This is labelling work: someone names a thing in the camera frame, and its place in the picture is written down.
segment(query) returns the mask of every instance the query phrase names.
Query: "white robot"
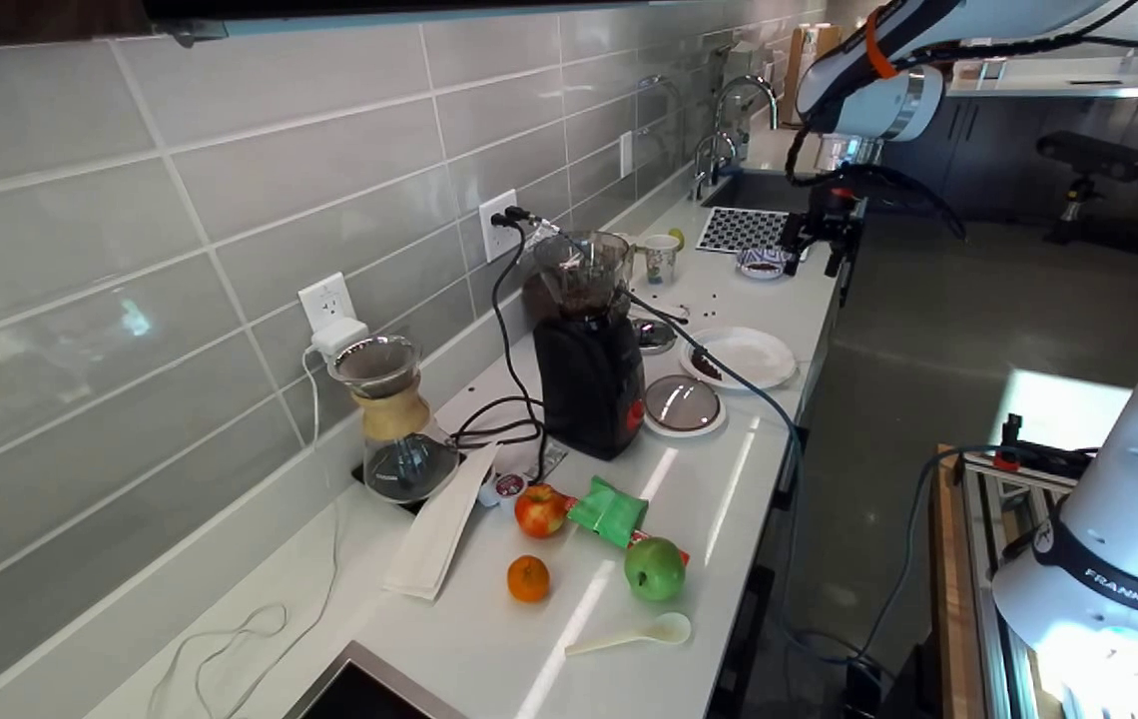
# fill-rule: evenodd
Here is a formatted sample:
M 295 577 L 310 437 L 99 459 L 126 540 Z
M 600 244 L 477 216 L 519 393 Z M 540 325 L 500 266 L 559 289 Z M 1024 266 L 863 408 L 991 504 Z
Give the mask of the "white robot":
M 1132 0 L 882 6 L 809 64 L 794 143 L 807 134 L 914 142 L 942 104 L 949 60 L 1080 43 L 1126 9 Z M 1068 689 L 1075 714 L 1138 714 L 1138 393 L 1055 528 L 998 570 L 995 604 Z

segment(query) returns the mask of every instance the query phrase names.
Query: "sink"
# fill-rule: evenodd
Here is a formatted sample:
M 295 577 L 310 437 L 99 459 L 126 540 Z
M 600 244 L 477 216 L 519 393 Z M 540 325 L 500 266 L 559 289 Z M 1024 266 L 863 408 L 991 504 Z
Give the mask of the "sink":
M 807 194 L 792 190 L 778 172 L 733 172 L 721 190 L 713 190 L 702 210 L 802 210 Z
M 286 719 L 457 719 L 453 706 L 399 677 L 391 665 L 351 644 L 334 665 L 299 697 Z

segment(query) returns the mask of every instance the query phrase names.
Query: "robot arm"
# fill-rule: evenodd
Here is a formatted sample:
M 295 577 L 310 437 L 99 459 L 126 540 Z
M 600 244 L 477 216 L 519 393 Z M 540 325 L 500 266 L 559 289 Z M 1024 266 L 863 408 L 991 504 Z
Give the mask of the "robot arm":
M 798 87 L 802 130 L 869 142 L 914 142 L 934 119 L 957 56 L 1015 56 L 1078 43 L 1132 0 L 891 0 L 817 56 Z

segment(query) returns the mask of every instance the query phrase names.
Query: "upper cabinet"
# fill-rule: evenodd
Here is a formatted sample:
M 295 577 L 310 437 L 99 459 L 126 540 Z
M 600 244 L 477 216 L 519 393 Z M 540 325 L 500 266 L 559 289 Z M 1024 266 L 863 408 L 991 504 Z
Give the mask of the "upper cabinet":
M 0 0 L 0 43 L 89 40 L 171 33 L 181 40 L 218 35 L 223 19 L 299 18 L 404 18 L 468 9 L 600 9 L 642 0 Z

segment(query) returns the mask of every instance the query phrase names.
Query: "gray tile backsplash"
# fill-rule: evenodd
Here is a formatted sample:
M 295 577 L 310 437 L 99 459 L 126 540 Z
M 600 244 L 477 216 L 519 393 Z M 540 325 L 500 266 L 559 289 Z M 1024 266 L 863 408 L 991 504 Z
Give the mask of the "gray tile backsplash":
M 370 329 L 441 347 L 500 275 L 477 199 L 605 226 L 689 159 L 698 35 L 798 13 L 0 48 L 0 673 L 302 449 L 295 289 L 344 272 Z

